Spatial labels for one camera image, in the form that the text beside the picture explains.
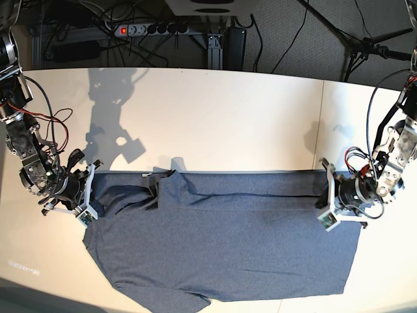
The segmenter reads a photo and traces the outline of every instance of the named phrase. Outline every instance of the shirt sleeve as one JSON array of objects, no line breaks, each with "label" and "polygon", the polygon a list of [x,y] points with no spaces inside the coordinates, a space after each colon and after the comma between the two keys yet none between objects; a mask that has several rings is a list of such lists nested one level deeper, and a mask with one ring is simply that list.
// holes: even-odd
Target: shirt sleeve
[{"label": "shirt sleeve", "polygon": [[195,313],[210,305],[206,297],[181,290],[131,284],[114,287],[152,313]]}]

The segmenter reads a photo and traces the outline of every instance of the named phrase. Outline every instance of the power outlet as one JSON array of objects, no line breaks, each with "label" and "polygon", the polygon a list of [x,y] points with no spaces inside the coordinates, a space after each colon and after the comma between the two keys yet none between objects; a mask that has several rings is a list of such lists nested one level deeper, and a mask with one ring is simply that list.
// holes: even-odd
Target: power outlet
[{"label": "power outlet", "polygon": [[129,25],[128,27],[128,36],[136,35],[137,27],[135,25]]},{"label": "power outlet", "polygon": [[136,35],[144,35],[146,34],[146,27],[144,25],[138,25],[137,27],[137,31],[136,31]]}]

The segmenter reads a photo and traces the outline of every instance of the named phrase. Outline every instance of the gray floor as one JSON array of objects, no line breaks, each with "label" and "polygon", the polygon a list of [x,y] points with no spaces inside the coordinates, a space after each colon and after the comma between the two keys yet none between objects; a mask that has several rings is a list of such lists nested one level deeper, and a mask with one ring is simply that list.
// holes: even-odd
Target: gray floor
[{"label": "gray floor", "polygon": [[[144,5],[152,9],[156,6],[159,12],[163,0],[147,0]],[[404,0],[357,0],[364,14],[369,32],[375,37],[381,34],[411,27]],[[328,18],[336,27],[362,38],[366,35],[362,27],[362,20],[354,0],[311,0],[322,15]],[[296,0],[260,0],[254,12],[264,41],[264,49],[259,62],[259,72],[269,73],[278,59],[290,45],[296,31],[302,23],[305,9]],[[240,17],[241,22],[249,24],[249,17]],[[144,46],[151,49],[157,38],[146,38]],[[391,50],[410,53],[416,41],[416,32],[382,43]],[[259,37],[255,28],[248,31],[244,70],[252,71],[253,62],[259,52]],[[169,59],[169,67],[205,68],[207,64],[206,52],[195,42],[180,37],[179,49],[175,47],[175,38],[168,40],[158,51]],[[121,67],[122,62],[118,51],[110,53],[111,67]],[[126,66],[138,67],[142,64],[140,57],[128,55],[125,51]],[[345,62],[345,48],[341,42],[314,16],[307,14],[306,24],[301,30],[295,44],[285,56],[275,74],[317,78],[322,80],[341,79]],[[164,62],[153,58],[156,66],[163,66]],[[105,67],[106,54],[92,61],[54,65],[45,64],[45,68],[68,67]],[[376,85],[386,75],[408,68],[409,62],[383,59],[371,55],[361,67],[355,71],[350,82],[364,85]],[[384,87],[400,89],[405,77],[392,78]]]}]

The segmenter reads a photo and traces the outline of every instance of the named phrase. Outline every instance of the screw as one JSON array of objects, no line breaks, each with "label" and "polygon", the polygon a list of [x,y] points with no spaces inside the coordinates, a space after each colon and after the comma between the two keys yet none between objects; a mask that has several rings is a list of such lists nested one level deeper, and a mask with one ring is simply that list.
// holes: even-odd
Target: screw
[{"label": "screw", "polygon": [[384,195],[386,194],[386,188],[385,188],[385,187],[380,187],[380,189],[379,189],[379,194],[380,194],[381,196],[384,196]]}]

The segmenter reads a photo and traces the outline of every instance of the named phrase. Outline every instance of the power strip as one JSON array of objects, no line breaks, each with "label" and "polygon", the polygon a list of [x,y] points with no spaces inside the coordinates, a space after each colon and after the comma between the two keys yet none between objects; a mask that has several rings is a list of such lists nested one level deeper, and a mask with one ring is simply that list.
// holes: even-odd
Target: power strip
[{"label": "power strip", "polygon": [[115,30],[115,36],[119,38],[170,34],[202,35],[203,32],[202,29],[193,28],[183,23],[134,23],[120,25]]}]

